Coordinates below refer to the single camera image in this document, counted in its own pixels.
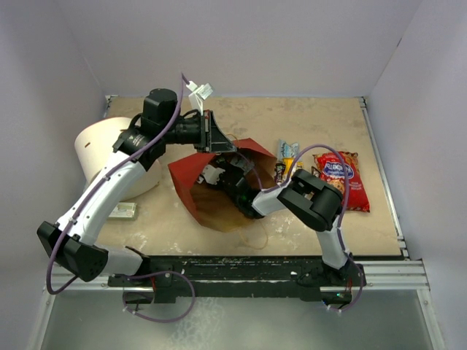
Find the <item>red paper bag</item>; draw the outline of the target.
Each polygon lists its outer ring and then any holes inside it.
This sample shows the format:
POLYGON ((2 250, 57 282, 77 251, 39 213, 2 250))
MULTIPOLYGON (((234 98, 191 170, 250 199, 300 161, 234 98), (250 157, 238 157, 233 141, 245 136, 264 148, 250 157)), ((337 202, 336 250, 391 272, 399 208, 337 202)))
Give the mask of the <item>red paper bag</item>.
POLYGON ((202 229, 210 229, 224 238, 235 235, 248 249, 261 251, 268 246, 269 231, 262 219, 251 219, 241 213, 224 189, 198 178, 206 166, 217 160, 239 159, 252 166, 246 174, 247 184, 254 190, 276 185, 274 167, 277 158, 254 139, 238 139, 231 135, 236 153, 194 153, 168 164, 174 189, 182 204, 202 229))

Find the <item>yellow snack pack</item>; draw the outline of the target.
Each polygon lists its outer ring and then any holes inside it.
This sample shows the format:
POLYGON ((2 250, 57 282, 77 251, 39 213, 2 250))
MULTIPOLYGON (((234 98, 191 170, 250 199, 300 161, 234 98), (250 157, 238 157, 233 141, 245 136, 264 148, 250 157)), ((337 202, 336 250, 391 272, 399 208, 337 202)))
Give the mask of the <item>yellow snack pack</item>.
POLYGON ((282 159, 282 161, 285 164, 284 175, 292 176, 293 172, 296 169, 295 158, 294 157, 284 157, 282 159))

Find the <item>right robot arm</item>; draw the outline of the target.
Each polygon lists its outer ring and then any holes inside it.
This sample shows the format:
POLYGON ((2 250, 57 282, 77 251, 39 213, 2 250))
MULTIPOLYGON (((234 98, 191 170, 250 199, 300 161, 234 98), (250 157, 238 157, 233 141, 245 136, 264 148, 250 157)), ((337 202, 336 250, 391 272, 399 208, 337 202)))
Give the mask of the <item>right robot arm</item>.
POLYGON ((326 264, 325 279, 332 285, 348 280, 350 251, 341 233, 348 192, 341 192, 304 169, 297 170, 278 187, 260 190, 249 184, 242 169, 231 166, 220 173, 217 186, 250 219, 260 219, 282 209, 291 211, 317 233, 326 264))

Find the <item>purple candy pack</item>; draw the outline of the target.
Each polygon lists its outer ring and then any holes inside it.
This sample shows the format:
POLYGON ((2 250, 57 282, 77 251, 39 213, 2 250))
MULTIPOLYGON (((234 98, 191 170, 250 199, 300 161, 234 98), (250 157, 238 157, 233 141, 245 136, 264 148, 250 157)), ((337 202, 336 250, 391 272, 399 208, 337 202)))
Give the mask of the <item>purple candy pack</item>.
POLYGON ((274 181, 276 184, 282 184, 284 180, 286 165, 284 163, 276 163, 274 168, 274 181))

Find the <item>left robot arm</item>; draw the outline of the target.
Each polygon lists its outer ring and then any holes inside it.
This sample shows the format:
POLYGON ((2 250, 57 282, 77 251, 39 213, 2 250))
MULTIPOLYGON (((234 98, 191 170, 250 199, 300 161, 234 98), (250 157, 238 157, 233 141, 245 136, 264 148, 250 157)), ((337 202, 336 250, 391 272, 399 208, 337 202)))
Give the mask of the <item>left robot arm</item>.
POLYGON ((130 187, 145 175, 169 144, 191 144, 197 152, 234 152, 236 146, 218 128, 203 102, 212 94, 208 84, 189 82, 190 112, 180 113, 182 97, 157 88, 144 98, 143 110, 112 146, 107 163, 79 200, 54 223, 43 222, 37 235, 51 263, 83 281, 101 274, 124 274, 134 286, 150 278, 142 256, 129 248, 96 245, 108 216, 130 187))

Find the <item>brown green candy pack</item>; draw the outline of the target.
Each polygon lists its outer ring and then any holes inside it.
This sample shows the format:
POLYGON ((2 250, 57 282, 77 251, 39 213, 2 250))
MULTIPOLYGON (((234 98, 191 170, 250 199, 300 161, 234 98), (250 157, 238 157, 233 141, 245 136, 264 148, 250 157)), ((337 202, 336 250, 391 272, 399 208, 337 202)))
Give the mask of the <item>brown green candy pack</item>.
POLYGON ((317 177, 318 179, 321 177, 321 172, 319 171, 318 168, 315 168, 314 166, 311 167, 311 173, 313 176, 317 177))

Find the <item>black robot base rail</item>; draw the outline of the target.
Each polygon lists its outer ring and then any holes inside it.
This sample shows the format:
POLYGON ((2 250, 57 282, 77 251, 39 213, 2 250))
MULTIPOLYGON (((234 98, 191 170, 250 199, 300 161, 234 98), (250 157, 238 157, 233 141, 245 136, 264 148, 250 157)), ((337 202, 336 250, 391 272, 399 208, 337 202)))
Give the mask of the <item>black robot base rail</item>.
POLYGON ((347 305, 352 288, 364 287, 361 264, 335 270, 318 256, 157 256, 144 259, 134 279, 115 274, 111 287, 155 293, 156 303, 178 297, 298 298, 347 305))

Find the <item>small white green box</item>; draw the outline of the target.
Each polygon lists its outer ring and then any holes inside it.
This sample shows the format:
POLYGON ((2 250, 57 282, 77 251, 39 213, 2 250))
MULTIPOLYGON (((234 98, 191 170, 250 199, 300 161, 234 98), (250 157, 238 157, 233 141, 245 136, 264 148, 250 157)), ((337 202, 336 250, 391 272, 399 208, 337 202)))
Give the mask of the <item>small white green box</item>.
POLYGON ((135 220, 137 216, 137 204, 120 202, 109 214, 110 219, 135 220))

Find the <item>white blue snack wrapper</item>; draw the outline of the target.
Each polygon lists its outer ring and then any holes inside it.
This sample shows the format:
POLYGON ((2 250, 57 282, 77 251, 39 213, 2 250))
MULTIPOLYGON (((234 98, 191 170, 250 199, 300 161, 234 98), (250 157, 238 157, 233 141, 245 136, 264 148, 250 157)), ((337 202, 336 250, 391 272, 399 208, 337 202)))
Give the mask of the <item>white blue snack wrapper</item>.
POLYGON ((277 144, 277 160, 282 162, 285 158, 294 158, 300 152, 300 145, 298 142, 287 143, 285 140, 280 139, 277 144))

